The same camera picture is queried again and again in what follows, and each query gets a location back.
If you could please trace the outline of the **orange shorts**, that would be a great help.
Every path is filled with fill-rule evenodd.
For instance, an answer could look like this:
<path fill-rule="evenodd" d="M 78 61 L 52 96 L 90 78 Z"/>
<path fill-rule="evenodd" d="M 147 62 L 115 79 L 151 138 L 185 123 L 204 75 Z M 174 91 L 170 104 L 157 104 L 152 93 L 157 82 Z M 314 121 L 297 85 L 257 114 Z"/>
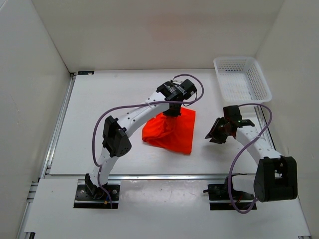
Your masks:
<path fill-rule="evenodd" d="M 142 141 L 175 153 L 190 155 L 195 127 L 196 111 L 181 108 L 177 117 L 163 113 L 147 121 L 142 129 Z"/>

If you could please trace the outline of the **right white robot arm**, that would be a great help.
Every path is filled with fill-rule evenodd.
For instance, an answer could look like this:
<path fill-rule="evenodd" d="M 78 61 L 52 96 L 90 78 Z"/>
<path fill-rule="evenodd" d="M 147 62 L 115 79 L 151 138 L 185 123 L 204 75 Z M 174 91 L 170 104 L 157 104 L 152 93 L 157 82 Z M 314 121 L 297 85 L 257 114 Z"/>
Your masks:
<path fill-rule="evenodd" d="M 225 179 L 224 194 L 234 200 L 241 193 L 253 195 L 260 202 L 294 200 L 298 195 L 297 163 L 291 156 L 283 156 L 273 149 L 254 123 L 242 118 L 238 105 L 223 108 L 223 117 L 217 118 L 206 138 L 224 144 L 233 137 L 243 145 L 235 156 Z M 257 164 L 255 174 L 233 173 L 234 166 L 247 151 Z"/>

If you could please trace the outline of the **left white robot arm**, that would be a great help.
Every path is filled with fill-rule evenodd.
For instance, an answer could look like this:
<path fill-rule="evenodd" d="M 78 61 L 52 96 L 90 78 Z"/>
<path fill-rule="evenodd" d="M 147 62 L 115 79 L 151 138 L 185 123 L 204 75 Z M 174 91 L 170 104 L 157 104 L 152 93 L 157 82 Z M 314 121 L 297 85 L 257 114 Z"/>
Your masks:
<path fill-rule="evenodd" d="M 181 115 L 182 104 L 191 105 L 201 98 L 202 95 L 197 93 L 195 84 L 189 79 L 181 83 L 170 80 L 157 87 L 142 104 L 122 106 L 123 109 L 129 109 L 129 111 L 118 118 L 110 115 L 110 112 L 118 110 L 118 107 L 104 112 L 97 120 L 93 130 L 94 169 L 85 176 L 87 194 L 93 199 L 100 199 L 109 194 L 106 185 L 110 172 L 116 161 L 131 150 L 132 145 L 129 138 L 138 128 L 160 113 L 169 117 L 178 117 Z M 97 157 L 95 139 L 101 121 L 104 122 L 102 151 Z"/>

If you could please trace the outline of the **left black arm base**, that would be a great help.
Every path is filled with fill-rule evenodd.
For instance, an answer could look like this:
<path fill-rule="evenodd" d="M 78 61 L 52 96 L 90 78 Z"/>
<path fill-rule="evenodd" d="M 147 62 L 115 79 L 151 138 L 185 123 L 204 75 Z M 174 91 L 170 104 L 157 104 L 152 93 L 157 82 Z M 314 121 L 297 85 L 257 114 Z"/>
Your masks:
<path fill-rule="evenodd" d="M 109 195 L 98 189 L 97 194 L 93 196 L 87 189 L 85 182 L 78 181 L 74 197 L 73 208 L 78 209 L 117 209 L 119 206 L 120 184 L 106 184 L 105 189 Z"/>

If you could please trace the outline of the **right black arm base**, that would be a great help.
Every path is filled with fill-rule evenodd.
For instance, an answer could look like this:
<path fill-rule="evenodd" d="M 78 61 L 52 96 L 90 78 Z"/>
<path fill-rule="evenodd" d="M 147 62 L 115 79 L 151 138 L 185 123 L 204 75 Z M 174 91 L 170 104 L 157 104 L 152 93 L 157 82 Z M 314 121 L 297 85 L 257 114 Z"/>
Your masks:
<path fill-rule="evenodd" d="M 211 211 L 235 210 L 231 204 L 228 193 L 228 177 L 223 179 L 223 181 L 208 183 L 207 188 L 202 192 L 203 194 L 208 195 Z M 241 211 L 249 209 L 254 200 L 253 194 L 243 191 L 236 191 L 233 189 L 233 186 L 231 186 L 231 194 L 234 204 Z"/>

